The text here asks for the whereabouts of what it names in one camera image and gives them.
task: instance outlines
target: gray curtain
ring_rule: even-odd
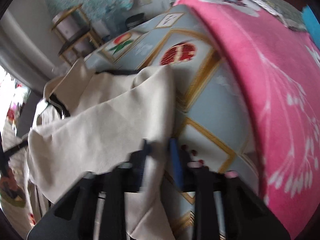
[[[17,80],[40,95],[43,93],[44,85],[49,81],[49,78],[15,46],[1,26],[0,65]]]

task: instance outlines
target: beige fabric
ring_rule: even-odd
[[[95,74],[79,60],[51,92],[50,86],[45,96],[54,93],[71,117],[29,133],[28,166],[41,192],[55,203],[83,172],[110,171],[141,149],[146,138],[152,154],[146,160],[143,192],[126,194],[127,232],[137,240],[173,240],[159,197],[173,125],[171,68],[113,76]]]

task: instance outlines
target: pink blanket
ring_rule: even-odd
[[[320,203],[320,52],[249,0],[177,0],[209,27],[249,108],[261,196],[295,238]]]

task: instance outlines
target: pomegranate print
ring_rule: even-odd
[[[192,60],[196,55],[196,46],[190,42],[181,42],[168,49],[162,56],[161,65]]]

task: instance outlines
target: wall outlet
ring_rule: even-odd
[[[139,6],[144,6],[144,5],[147,5],[147,4],[150,4],[152,3],[152,0],[141,0],[139,2]]]

